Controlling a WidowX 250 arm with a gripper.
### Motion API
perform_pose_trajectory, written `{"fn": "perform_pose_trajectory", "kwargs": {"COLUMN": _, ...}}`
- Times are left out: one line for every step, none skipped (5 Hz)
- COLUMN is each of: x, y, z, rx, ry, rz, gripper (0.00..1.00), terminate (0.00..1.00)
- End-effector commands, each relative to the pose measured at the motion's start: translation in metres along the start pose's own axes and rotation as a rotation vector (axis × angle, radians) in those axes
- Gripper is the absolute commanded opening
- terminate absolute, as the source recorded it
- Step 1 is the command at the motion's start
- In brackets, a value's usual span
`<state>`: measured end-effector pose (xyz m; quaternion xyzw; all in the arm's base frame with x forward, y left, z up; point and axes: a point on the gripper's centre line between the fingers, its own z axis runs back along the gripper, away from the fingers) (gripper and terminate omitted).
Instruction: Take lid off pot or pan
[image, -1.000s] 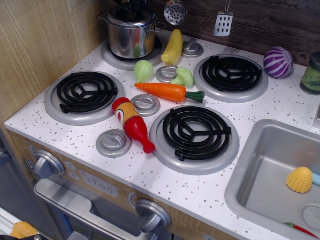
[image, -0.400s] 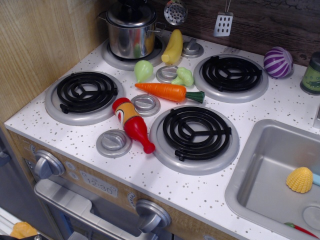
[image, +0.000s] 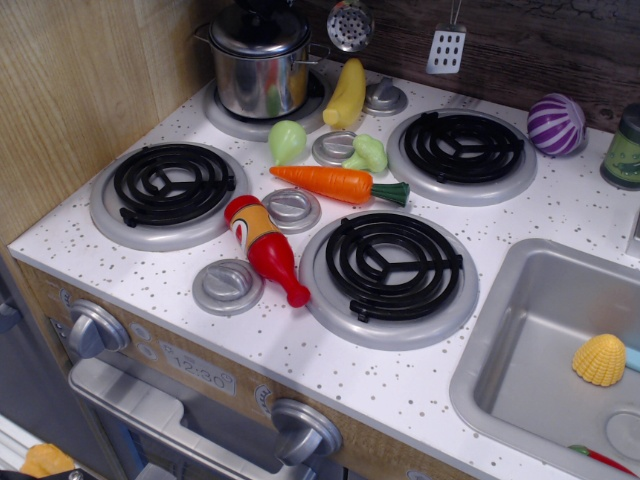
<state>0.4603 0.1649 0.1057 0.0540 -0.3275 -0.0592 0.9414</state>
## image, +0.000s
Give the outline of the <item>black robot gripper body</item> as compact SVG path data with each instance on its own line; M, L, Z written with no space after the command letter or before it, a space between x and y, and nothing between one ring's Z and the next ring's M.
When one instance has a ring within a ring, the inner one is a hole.
M235 3L246 11L278 11L294 4L290 0L235 0Z

